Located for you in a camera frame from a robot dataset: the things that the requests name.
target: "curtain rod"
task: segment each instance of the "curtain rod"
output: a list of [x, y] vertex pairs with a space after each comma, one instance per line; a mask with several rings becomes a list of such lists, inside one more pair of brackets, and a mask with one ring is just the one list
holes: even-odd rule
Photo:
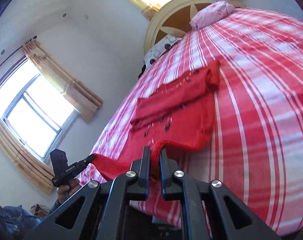
[[11, 56], [13, 56], [19, 49], [21, 49], [23, 46], [20, 46], [18, 49], [16, 49], [12, 54], [10, 54], [8, 57], [7, 57], [7, 59], [5, 59], [3, 62], [2, 62], [2, 64], [0, 64], [0, 67], [11, 57]]

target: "red sweater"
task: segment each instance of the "red sweater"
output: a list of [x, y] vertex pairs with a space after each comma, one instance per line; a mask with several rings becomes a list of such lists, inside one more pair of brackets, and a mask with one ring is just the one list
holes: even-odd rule
[[219, 84], [219, 61], [186, 71], [161, 85], [149, 98], [139, 98], [132, 128], [117, 160], [96, 154], [93, 164], [106, 180], [128, 171], [151, 147], [151, 175], [158, 177], [159, 154], [179, 160], [185, 152], [197, 152], [209, 142], [214, 122], [213, 91]]

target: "bed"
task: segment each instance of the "bed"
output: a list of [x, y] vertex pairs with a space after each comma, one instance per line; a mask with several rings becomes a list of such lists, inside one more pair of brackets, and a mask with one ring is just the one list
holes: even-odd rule
[[[145, 52], [167, 33], [182, 40], [141, 76], [92, 153], [118, 159], [137, 99], [218, 59], [211, 142], [181, 157], [179, 166], [196, 179], [221, 180], [274, 231], [287, 235], [303, 227], [303, 22], [225, 0], [236, 13], [192, 31], [190, 18], [214, 1], [173, 0], [154, 16]], [[90, 180], [105, 182], [93, 165], [81, 174], [82, 185]], [[180, 226], [178, 201], [163, 201], [156, 180], [148, 201], [131, 205]]]

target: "human hand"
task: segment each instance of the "human hand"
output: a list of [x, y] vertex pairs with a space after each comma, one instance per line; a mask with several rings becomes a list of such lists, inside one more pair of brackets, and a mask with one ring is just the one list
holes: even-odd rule
[[60, 204], [63, 204], [67, 200], [67, 194], [69, 194], [69, 196], [71, 197], [73, 194], [76, 193], [77, 190], [81, 188], [81, 185], [79, 183], [79, 179], [71, 179], [69, 181], [69, 185], [72, 190], [69, 193], [69, 185], [62, 185], [57, 189], [58, 201]]

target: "silver bolt head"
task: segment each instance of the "silver bolt head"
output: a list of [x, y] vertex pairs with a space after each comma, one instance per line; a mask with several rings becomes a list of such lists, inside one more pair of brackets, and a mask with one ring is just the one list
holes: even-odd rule
[[181, 178], [185, 175], [185, 173], [183, 171], [175, 171], [173, 174], [179, 178]]
[[127, 176], [128, 178], [135, 177], [135, 176], [136, 176], [136, 172], [135, 172], [135, 171], [127, 171], [127, 172], [126, 172], [126, 176]]
[[96, 180], [92, 180], [92, 181], [88, 182], [88, 187], [90, 187], [90, 188], [98, 187], [98, 182]]
[[221, 187], [222, 183], [220, 180], [214, 180], [212, 182], [213, 187]]

